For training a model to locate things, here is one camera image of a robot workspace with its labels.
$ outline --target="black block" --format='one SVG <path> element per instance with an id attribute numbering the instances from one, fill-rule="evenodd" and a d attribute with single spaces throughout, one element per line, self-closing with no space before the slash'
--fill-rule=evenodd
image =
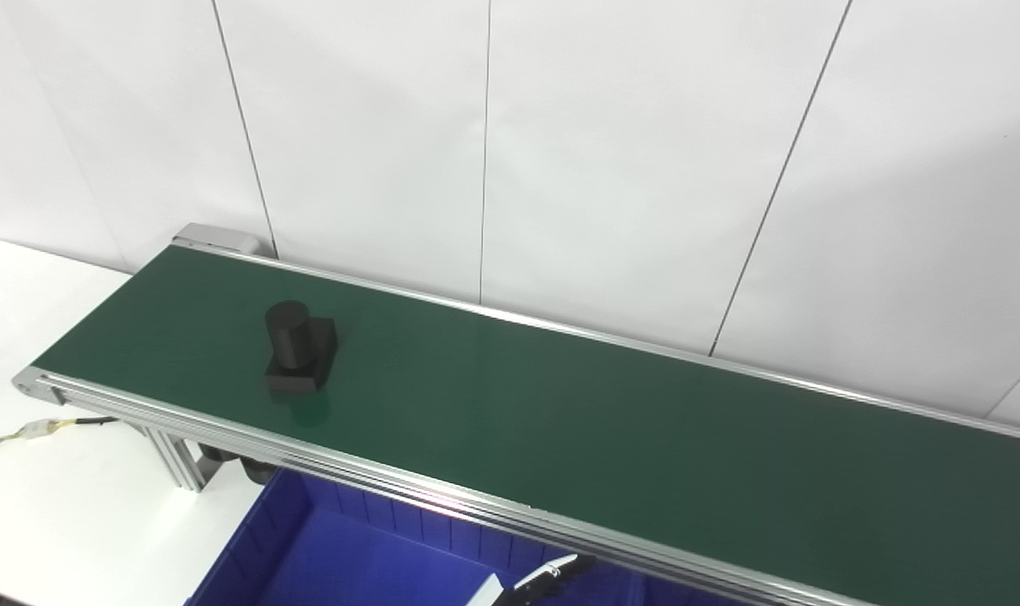
<path id="1" fill-rule="evenodd" d="M 278 361 L 275 354 L 267 364 L 267 387 L 274 392 L 292 392 L 292 394 L 310 394 L 322 388 L 329 374 L 329 365 L 335 361 L 338 352 L 338 334 L 335 321 L 330 318 L 307 318 L 310 326 L 311 345 L 314 359 L 299 368 L 287 368 Z"/>

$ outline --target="cable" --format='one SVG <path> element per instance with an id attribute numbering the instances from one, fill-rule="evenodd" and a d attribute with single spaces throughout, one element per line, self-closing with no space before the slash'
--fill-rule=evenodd
<path id="1" fill-rule="evenodd" d="M 55 431 L 60 430 L 65 425 L 102 425 L 104 422 L 114 422 L 117 420 L 117 417 L 112 416 L 87 416 L 84 418 L 66 418 L 62 420 L 56 418 L 41 418 L 24 423 L 20 430 L 14 431 L 12 434 L 0 437 L 0 444 L 6 440 L 14 440 L 16 438 L 22 438 L 24 440 L 42 438 L 43 436 L 49 436 L 49 434 L 55 433 Z"/>

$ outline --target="white wall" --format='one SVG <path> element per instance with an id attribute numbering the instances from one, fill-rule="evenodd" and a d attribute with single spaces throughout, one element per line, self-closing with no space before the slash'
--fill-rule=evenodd
<path id="1" fill-rule="evenodd" d="M 1020 376 L 1020 0 L 856 0 L 718 356 L 983 415 Z"/>
<path id="2" fill-rule="evenodd" d="M 279 257 L 475 301 L 487 3 L 218 9 Z"/>
<path id="3" fill-rule="evenodd" d="M 0 1 L 0 238 L 130 271 L 190 221 L 268 239 L 209 3 Z"/>
<path id="4" fill-rule="evenodd" d="M 483 303 L 709 352 L 843 11 L 496 2 Z"/>
<path id="5" fill-rule="evenodd" d="M 0 2 L 0 238 L 137 268 L 272 231 L 1020 422 L 1020 1 L 854 0 L 792 149 L 846 5 L 219 0 L 242 122 L 210 2 Z"/>

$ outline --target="blue plastic bin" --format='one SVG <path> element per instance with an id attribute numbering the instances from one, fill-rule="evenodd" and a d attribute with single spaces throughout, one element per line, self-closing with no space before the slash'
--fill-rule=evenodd
<path id="1" fill-rule="evenodd" d="M 464 606 L 566 551 L 279 470 L 190 606 Z M 544 606 L 737 606 L 598 563 Z"/>

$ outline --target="wall panel seam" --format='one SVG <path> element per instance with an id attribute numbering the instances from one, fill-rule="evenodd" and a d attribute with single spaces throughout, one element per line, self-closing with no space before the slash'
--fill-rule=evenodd
<path id="1" fill-rule="evenodd" d="M 753 241 L 749 244 L 749 251 L 746 253 L 746 260 L 742 264 L 742 269 L 738 271 L 738 279 L 733 284 L 733 290 L 730 292 L 730 298 L 726 302 L 726 308 L 723 310 L 723 315 L 720 318 L 719 326 L 715 330 L 715 338 L 713 343 L 711 343 L 711 348 L 709 349 L 709 355 L 713 356 L 715 354 L 715 346 L 719 344 L 720 335 L 723 333 L 723 326 L 726 325 L 726 318 L 730 314 L 730 307 L 733 306 L 733 299 L 736 298 L 738 294 L 738 289 L 742 287 L 742 281 L 746 276 L 746 269 L 749 268 L 749 261 L 753 258 L 753 252 L 757 249 L 757 241 L 761 238 L 761 232 L 764 230 L 764 223 L 767 221 L 768 212 L 772 210 L 772 203 L 775 202 L 776 193 L 779 191 L 779 185 L 782 184 L 782 178 L 786 173 L 786 166 L 790 164 L 792 155 L 795 153 L 795 148 L 798 146 L 799 137 L 802 135 L 802 129 L 806 125 L 806 118 L 810 115 L 810 110 L 813 108 L 813 101 L 817 97 L 817 91 L 820 89 L 821 81 L 825 79 L 825 71 L 828 69 L 828 62 L 832 58 L 832 51 L 835 50 L 835 45 L 838 42 L 839 34 L 844 32 L 844 24 L 846 23 L 846 18 L 850 14 L 850 7 L 854 4 L 854 0 L 848 0 L 844 7 L 844 14 L 839 16 L 839 22 L 835 28 L 835 35 L 832 36 L 832 41 L 828 46 L 828 51 L 825 53 L 825 60 L 823 60 L 820 71 L 817 73 L 817 81 L 813 84 L 813 89 L 810 92 L 810 98 L 806 101 L 806 110 L 802 112 L 802 118 L 799 119 L 798 128 L 795 130 L 795 137 L 792 139 L 789 148 L 786 149 L 786 157 L 783 158 L 782 165 L 779 167 L 779 173 L 776 175 L 776 183 L 772 186 L 772 193 L 768 196 L 768 202 L 764 206 L 764 212 L 761 214 L 760 223 L 757 225 L 757 232 L 753 235 Z"/>
<path id="2" fill-rule="evenodd" d="M 274 238 L 274 225 L 271 224 L 271 212 L 267 210 L 267 197 L 263 195 L 263 181 L 259 178 L 259 166 L 256 164 L 256 152 L 252 147 L 252 138 L 248 135 L 248 120 L 244 116 L 244 106 L 241 104 L 241 92 L 238 91 L 237 77 L 234 75 L 234 61 L 230 58 L 230 48 L 225 45 L 225 31 L 222 30 L 222 19 L 218 14 L 218 0 L 210 0 L 214 10 L 214 26 L 218 28 L 218 39 L 222 43 L 222 55 L 225 57 L 225 69 L 230 72 L 230 86 L 234 89 L 234 100 L 238 104 L 238 115 L 241 117 L 241 130 L 244 131 L 245 145 L 248 146 L 248 159 L 252 162 L 252 172 L 256 176 L 256 190 L 259 192 L 259 202 L 263 206 L 263 218 L 267 221 L 267 235 L 271 238 L 271 251 L 278 258 L 278 242 Z"/>
<path id="3" fill-rule="evenodd" d="M 1008 399 L 1008 396 L 1011 395 L 1011 392 L 1014 392 L 1015 388 L 1018 388 L 1019 383 L 1020 383 L 1020 374 L 1018 375 L 1018 378 L 1015 380 L 1015 383 L 1012 383 L 1011 387 L 1008 387 L 1008 390 L 1003 393 L 1003 396 L 1000 396 L 1000 399 L 994 404 L 992 404 L 992 407 L 990 407 L 990 409 L 988 409 L 988 411 L 986 411 L 986 413 L 982 415 L 982 418 L 990 417 L 992 413 L 996 411 L 996 409 L 999 409 L 1000 404 L 1003 404 L 1003 402 L 1005 402 L 1005 400 Z"/>
<path id="4" fill-rule="evenodd" d="M 483 305 L 483 217 L 488 210 L 488 106 L 492 84 L 492 2 L 488 0 L 488 49 L 483 55 L 483 165 L 479 172 L 479 271 L 476 276 L 476 304 Z"/>

